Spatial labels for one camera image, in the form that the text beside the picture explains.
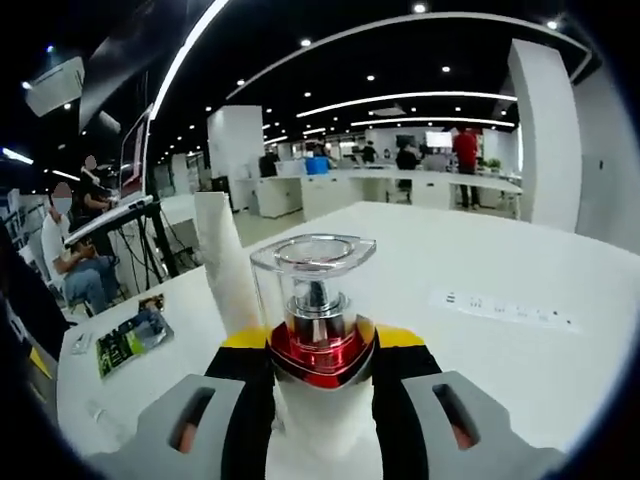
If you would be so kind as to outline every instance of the jeans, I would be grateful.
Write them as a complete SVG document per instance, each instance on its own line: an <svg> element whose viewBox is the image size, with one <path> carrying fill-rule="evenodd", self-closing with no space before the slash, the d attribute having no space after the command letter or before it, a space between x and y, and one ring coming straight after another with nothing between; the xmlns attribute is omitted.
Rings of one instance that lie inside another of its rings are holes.
<svg viewBox="0 0 640 480"><path fill-rule="evenodd" d="M474 167L465 167L462 165L458 165L458 172L464 175L475 175L476 169ZM462 207L469 208L469 190L467 185L460 185L460 191L462 192ZM471 204L480 205L478 187L471 187Z"/></svg>
<svg viewBox="0 0 640 480"><path fill-rule="evenodd" d="M107 305L118 295L114 265L114 257L95 257L73 267L64 279L69 303L87 301L94 314L106 310Z"/></svg>

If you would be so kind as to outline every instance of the floor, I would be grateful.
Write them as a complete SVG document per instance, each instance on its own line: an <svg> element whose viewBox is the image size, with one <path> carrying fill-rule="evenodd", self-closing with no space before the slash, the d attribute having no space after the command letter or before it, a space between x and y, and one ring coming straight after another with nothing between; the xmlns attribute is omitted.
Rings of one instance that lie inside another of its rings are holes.
<svg viewBox="0 0 640 480"><path fill-rule="evenodd" d="M456 209L458 211L465 211L461 206ZM513 218L511 212L496 210L493 208L480 208L479 210L471 210L470 213L477 213L479 215L491 215L493 217L501 218ZM262 218L256 215L251 215L249 212L236 213L233 219L238 229L238 235L240 236L240 242L243 247L253 245L260 240L269 238L285 230L301 225L304 223L304 214L302 210L284 215L279 218Z"/></svg>

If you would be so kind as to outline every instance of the white table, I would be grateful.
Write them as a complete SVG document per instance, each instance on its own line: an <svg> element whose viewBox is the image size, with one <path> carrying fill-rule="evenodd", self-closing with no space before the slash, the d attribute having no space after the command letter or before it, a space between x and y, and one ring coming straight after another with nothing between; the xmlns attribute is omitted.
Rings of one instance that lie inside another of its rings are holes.
<svg viewBox="0 0 640 480"><path fill-rule="evenodd" d="M416 206L451 210L455 208L457 185L505 192L513 197L519 218L522 189L501 178L447 172L398 169L332 170L327 175L282 175L251 182L262 216L277 217L303 208L306 220L326 215L359 201L386 201L397 180L412 181L412 203Z"/></svg>
<svg viewBox="0 0 640 480"><path fill-rule="evenodd" d="M254 245L323 232L374 238L378 251L348 278L361 314L424 338L443 370L457 370L510 412L534 446L567 451L607 400L634 338L640 257L549 228L462 212L359 203ZM471 292L571 314L580 333L446 310L437 289ZM58 415L82 454L105 449L85 403L96 398L128 428L187 373L203 373L224 337L202 269L155 289L176 338L104 383L95 349L69 355L80 332L99 336L135 313L128 301L65 336Z"/></svg>

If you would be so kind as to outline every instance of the man sitting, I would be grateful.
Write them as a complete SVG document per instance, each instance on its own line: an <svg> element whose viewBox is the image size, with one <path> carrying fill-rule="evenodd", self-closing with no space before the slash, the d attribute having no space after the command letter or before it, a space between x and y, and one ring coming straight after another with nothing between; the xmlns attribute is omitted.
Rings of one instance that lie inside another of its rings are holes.
<svg viewBox="0 0 640 480"><path fill-rule="evenodd" d="M42 224L42 251L51 280L64 289L69 303L89 302L94 314L107 309L117 296L113 257L98 256L93 246L79 244L74 252L65 249L69 236L69 219L60 213L68 211L66 199L50 198L49 212Z"/></svg>

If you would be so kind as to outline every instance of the ceiling light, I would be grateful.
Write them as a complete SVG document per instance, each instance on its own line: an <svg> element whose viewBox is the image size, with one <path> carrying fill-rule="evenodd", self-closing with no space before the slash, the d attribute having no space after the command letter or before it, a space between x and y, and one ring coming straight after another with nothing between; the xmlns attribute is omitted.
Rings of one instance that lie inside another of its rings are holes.
<svg viewBox="0 0 640 480"><path fill-rule="evenodd" d="M53 173L55 173L56 175L59 175L61 177L65 177L65 178L70 178L71 180L75 180L76 182L79 182L80 179L74 175L69 175L68 173L64 173L61 172L60 170L51 170Z"/></svg>
<svg viewBox="0 0 640 480"><path fill-rule="evenodd" d="M393 95L382 95L379 97L361 98L358 100L350 100L348 102L336 103L334 105L327 105L326 107L316 108L309 110L308 112L298 113L297 118L307 117L309 115L315 115L316 113L328 112L329 110L335 110L337 108L352 107L353 105L362 105L364 103L371 102L385 102L388 100L398 100L401 98L419 98L419 97L473 97L473 98L490 98L493 100L505 100L509 102L517 102L518 97L510 95L501 95L498 93L483 93L483 92L464 92L464 91L442 91L442 92L413 92L413 93L396 93Z"/></svg>
<svg viewBox="0 0 640 480"><path fill-rule="evenodd" d="M2 154L7 158L10 158L12 160L18 160L19 162L22 162L22 163L27 163L29 165L33 163L33 160L31 160L30 158L25 157L24 155L20 155L19 153L14 152L13 150L9 150L8 148L3 148Z"/></svg>
<svg viewBox="0 0 640 480"><path fill-rule="evenodd" d="M352 127L362 125L378 125L383 123L393 123L398 120L392 118L382 120L365 120L362 122L352 122ZM465 118L465 117L407 117L402 119L403 122L463 122L463 123L484 123L487 125L497 125L499 127L515 127L515 123L501 122L499 120L486 120L483 118Z"/></svg>
<svg viewBox="0 0 640 480"><path fill-rule="evenodd" d="M276 142L281 142L283 140L286 140L287 136L284 137L278 137L278 138L272 138L271 140L267 140L266 142L264 142L265 145L271 145L272 143L276 143Z"/></svg>
<svg viewBox="0 0 640 480"><path fill-rule="evenodd" d="M162 84L160 85L160 89L158 90L156 100L155 102L153 102L151 114L149 115L149 118L151 120L155 120L155 118L158 116L158 111L160 110L160 106L162 105L164 97L167 95L169 87L173 83L173 79L176 77L178 70L180 70L182 62L184 62L184 59L187 58L189 51L191 50L191 48L193 48L202 33L206 30L213 19L220 13L220 11L227 5L227 3L229 3L229 1L230 0L217 0L215 2L212 2L211 5L209 5L209 8L205 10L200 19L193 26L191 32L189 32L189 35L187 35L187 38L182 44L182 47L180 47L180 50L178 50L178 53L176 53L173 62L171 62L171 66L169 66L167 75L164 77L164 80L162 80Z"/></svg>
<svg viewBox="0 0 640 480"><path fill-rule="evenodd" d="M304 132L302 132L304 135L311 135L312 133L323 133L326 132L327 129L324 127L320 127L320 128L314 128L313 130L306 130Z"/></svg>

